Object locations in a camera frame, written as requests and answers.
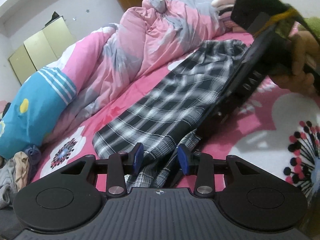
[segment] blue pillow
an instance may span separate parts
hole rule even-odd
[[[27,147],[41,146],[75,97],[76,86],[59,68],[44,67],[34,73],[0,122],[0,156],[8,160]]]

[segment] yellow flower print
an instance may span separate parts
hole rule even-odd
[[[4,121],[0,122],[0,137],[3,135],[4,133],[4,127],[5,127],[5,123]]]
[[[25,98],[22,104],[20,105],[20,113],[23,114],[26,111],[28,111],[28,106],[29,106],[29,100]]]

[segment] metal screw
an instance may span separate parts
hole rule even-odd
[[[118,194],[121,194],[122,192],[124,192],[124,188],[120,187],[120,186],[114,186],[114,187],[109,188],[108,192],[113,195],[118,195]]]
[[[201,194],[209,194],[212,192],[212,188],[209,186],[200,186],[197,191]]]

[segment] logo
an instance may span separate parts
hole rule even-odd
[[[242,85],[248,91],[251,90],[251,88],[252,88],[251,86],[256,85],[257,82],[260,81],[260,79],[262,78],[262,75],[259,72],[257,72],[256,70],[254,70],[252,72],[252,75],[249,76],[247,81]]]
[[[159,189],[159,190],[157,190],[157,191],[155,191],[158,195],[162,195],[162,194],[164,194],[165,192],[163,191],[163,190],[161,190],[161,189]]]

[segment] pink bedspread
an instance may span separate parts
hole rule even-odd
[[[226,33],[217,40],[238,39],[247,45],[252,43],[252,36],[247,33]],[[39,165],[39,171],[33,181],[65,166],[86,154],[95,154],[92,146],[92,138],[95,132],[100,130],[108,122],[119,116],[128,107],[144,97],[169,73],[168,67],[175,62],[184,59],[190,53],[163,65],[157,70],[141,76],[129,85],[128,89],[116,100],[108,103],[97,114],[84,121],[79,127],[70,131],[59,143],[50,145],[43,153],[43,160]],[[97,188],[104,190],[105,176],[99,176]]]
[[[226,39],[238,39],[247,45],[253,41],[247,33],[227,33],[217,38]],[[48,147],[34,180],[81,156],[96,155],[92,146],[94,133],[145,96],[167,75],[168,67],[178,64],[187,55],[189,53],[140,77],[118,99],[107,104],[58,144]],[[306,98],[282,90],[267,78],[238,113],[225,123],[223,130],[208,141],[203,151],[217,159],[225,159],[229,154],[238,155],[296,186],[302,182],[312,185],[312,172],[316,164],[310,163],[308,158],[313,158],[320,151],[319,106],[319,98]],[[312,136],[316,138],[314,147],[310,143]],[[291,146],[296,142],[300,143],[301,149],[293,151]],[[178,187],[193,190],[195,179],[195,176],[184,177]],[[105,186],[106,176],[100,175],[97,189],[104,191]],[[216,175],[216,190],[224,187],[223,176]]]
[[[144,0],[141,7],[128,9],[119,25],[109,24],[70,46],[49,67],[63,70],[75,84],[77,96],[43,143],[60,141],[134,80],[223,34],[225,28],[210,3]]]

